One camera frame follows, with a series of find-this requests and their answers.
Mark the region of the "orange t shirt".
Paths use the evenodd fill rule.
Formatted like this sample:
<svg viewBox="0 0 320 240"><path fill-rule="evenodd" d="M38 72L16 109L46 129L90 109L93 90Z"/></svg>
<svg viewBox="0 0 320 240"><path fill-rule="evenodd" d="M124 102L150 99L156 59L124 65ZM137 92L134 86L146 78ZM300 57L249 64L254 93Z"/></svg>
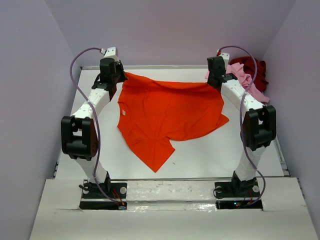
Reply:
<svg viewBox="0 0 320 240"><path fill-rule="evenodd" d="M118 98L121 132L130 150L153 172L187 141L227 124L221 94L205 82L158 81L126 73Z"/></svg>

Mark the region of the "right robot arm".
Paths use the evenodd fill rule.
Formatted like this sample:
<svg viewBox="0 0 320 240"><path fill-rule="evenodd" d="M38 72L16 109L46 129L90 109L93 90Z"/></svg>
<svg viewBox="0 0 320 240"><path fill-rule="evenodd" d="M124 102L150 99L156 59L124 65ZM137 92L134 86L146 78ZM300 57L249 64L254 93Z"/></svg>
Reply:
<svg viewBox="0 0 320 240"><path fill-rule="evenodd" d="M256 178L258 164L266 148L276 138L276 109L257 101L242 87L238 77L227 73L228 61L226 53L207 58L207 83L239 110L243 152L231 181L215 183L213 193L219 200L248 196L259 199L262 191Z"/></svg>

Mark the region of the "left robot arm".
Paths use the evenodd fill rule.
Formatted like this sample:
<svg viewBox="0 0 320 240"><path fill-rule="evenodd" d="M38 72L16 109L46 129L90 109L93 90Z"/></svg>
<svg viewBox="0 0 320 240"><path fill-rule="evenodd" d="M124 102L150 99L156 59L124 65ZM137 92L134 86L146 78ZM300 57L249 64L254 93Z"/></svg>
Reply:
<svg viewBox="0 0 320 240"><path fill-rule="evenodd" d="M99 69L100 73L93 82L90 94L84 96L85 102L71 116L61 119L61 148L86 174L87 183L81 185L81 188L110 200L110 175L99 160L101 131L98 116L115 95L117 84L127 78L116 56L103 57Z"/></svg>

